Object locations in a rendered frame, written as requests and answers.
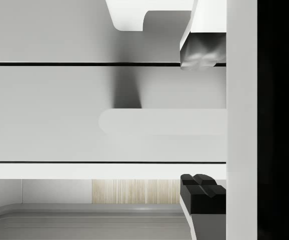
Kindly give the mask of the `white cabinet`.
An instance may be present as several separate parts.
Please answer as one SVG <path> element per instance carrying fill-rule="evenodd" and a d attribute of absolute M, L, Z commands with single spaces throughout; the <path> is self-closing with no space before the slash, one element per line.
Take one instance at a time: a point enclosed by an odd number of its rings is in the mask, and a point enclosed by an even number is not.
<path fill-rule="evenodd" d="M 226 68 L 185 71 L 190 18 L 163 1 L 0 0 L 0 177 L 225 179 Z"/>

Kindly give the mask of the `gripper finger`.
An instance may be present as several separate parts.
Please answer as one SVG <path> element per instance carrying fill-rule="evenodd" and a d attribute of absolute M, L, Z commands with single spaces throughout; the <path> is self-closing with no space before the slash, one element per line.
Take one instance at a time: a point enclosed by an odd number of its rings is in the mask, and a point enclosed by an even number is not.
<path fill-rule="evenodd" d="M 194 0 L 180 40 L 180 69 L 215 67 L 226 59 L 227 0 Z"/>
<path fill-rule="evenodd" d="M 192 240 L 226 240 L 226 189 L 212 177 L 181 175 L 180 205 Z"/>

